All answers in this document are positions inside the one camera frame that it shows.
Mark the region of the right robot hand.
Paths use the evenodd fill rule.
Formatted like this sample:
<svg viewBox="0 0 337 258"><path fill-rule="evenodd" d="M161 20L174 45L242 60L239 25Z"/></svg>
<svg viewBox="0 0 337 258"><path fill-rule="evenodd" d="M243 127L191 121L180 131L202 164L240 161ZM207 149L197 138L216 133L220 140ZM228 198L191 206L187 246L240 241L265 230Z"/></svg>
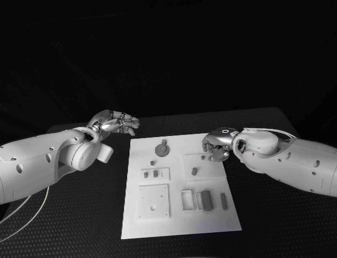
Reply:
<svg viewBox="0 0 337 258"><path fill-rule="evenodd" d="M212 162L223 162L229 158L233 148L233 139L239 131L235 128L220 127L212 130L203 140L202 149L209 153L207 160Z"/></svg>

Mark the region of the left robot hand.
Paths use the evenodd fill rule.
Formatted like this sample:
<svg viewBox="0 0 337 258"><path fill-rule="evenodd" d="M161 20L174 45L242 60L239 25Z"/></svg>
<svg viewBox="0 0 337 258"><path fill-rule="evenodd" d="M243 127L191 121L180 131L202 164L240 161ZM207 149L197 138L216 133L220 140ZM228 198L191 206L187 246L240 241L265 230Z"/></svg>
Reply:
<svg viewBox="0 0 337 258"><path fill-rule="evenodd" d="M140 120L124 112L102 110L86 124L102 136L108 133L135 135L134 129L140 126Z"/></svg>

